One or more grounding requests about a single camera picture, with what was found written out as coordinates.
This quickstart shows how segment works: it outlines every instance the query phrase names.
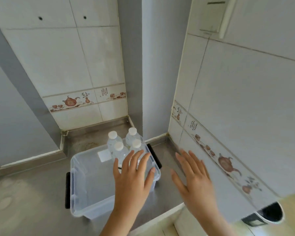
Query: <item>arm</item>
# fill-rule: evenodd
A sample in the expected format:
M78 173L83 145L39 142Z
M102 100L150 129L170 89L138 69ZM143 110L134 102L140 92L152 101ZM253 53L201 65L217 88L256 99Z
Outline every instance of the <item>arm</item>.
M140 160L143 150L133 154L131 151L122 162L121 173L118 170L118 159L114 162L115 205L100 236L126 236L139 211L143 207L150 192L155 168L153 167L146 179L144 173L150 153Z
M172 179L187 208L203 230L208 236L236 236L217 208L214 188L203 161L200 161L192 151L188 154L181 150L181 155L176 153L176 157L185 172L187 186L173 170Z

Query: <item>black trash can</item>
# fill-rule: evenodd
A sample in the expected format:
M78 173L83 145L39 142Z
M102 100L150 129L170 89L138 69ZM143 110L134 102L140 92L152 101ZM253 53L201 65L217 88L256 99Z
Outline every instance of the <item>black trash can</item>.
M284 221L285 214L279 202L275 202L257 212L243 218L242 221L252 227L265 224L280 224Z

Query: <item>gray wall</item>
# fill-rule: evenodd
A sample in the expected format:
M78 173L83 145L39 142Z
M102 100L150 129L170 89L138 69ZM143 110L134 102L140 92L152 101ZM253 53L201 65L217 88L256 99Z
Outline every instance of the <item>gray wall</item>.
M192 0L142 0L143 138L168 131Z
M58 149L0 67L0 165Z
M0 30L0 67L57 146L60 129Z
M118 0L128 113L142 132L142 0Z

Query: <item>stainless steel countertop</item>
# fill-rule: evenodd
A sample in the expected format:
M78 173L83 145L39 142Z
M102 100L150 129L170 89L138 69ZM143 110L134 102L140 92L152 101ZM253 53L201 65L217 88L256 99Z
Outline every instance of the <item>stainless steel countertop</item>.
M112 130L124 138L129 127L129 123L117 121L104 128L70 132L66 140L68 158L0 177L0 235L98 235L110 213L92 221L84 217L74 218L70 210L64 208L65 175L70 171L70 159L74 154L105 144L107 134ZM169 171L173 168L183 177L173 145L162 142L153 149L163 165L161 178L132 229L183 202Z

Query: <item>white bottle cap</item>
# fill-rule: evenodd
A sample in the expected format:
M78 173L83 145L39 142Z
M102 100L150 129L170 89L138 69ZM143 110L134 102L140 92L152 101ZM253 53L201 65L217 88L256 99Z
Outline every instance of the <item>white bottle cap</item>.
M134 148L139 148L139 147L141 146L141 141L140 141L139 139L135 139L135 140L133 140L133 142L132 142L132 146L133 146Z
M130 127L130 128L129 128L129 134L130 134L131 136L136 135L136 134L137 134L137 129L136 129L135 127Z
M112 140L116 139L116 137L117 137L117 132L116 132L116 131L110 131L110 132L108 133L108 137L109 137L109 139L112 139Z
M117 143L115 143L114 148L117 151L121 151L124 148L124 144L122 142L117 142Z

